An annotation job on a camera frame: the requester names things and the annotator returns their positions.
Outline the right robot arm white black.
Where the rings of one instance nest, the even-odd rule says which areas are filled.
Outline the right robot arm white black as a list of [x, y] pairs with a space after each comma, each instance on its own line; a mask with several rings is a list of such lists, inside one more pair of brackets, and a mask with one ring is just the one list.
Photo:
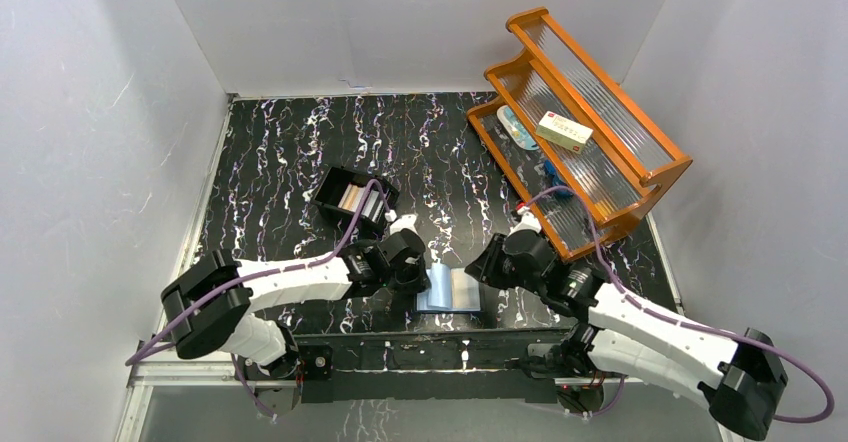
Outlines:
[[632, 376], [683, 396], [728, 430], [749, 440], [766, 438], [788, 384], [771, 339], [754, 329], [747, 341], [708, 327], [635, 295], [627, 295], [598, 268], [565, 262], [547, 239], [530, 229], [496, 234], [465, 269], [497, 289], [520, 287], [557, 314], [575, 319], [558, 344], [530, 345], [508, 362], [530, 376]]

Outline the black box of cards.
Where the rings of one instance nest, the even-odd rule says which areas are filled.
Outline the black box of cards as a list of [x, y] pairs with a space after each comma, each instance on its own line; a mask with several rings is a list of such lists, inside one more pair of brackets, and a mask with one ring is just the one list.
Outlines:
[[386, 213], [396, 207], [398, 199], [397, 187], [384, 176], [331, 166], [310, 203], [327, 222], [343, 226], [362, 206], [357, 228], [365, 234], [378, 235], [388, 226]]

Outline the black card holder wallet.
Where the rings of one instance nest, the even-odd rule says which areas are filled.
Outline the black card holder wallet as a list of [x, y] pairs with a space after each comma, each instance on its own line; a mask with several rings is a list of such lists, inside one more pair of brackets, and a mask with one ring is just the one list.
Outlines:
[[420, 313], [481, 312], [480, 283], [463, 268], [450, 268], [433, 263], [426, 271], [430, 287], [416, 296], [416, 311]]

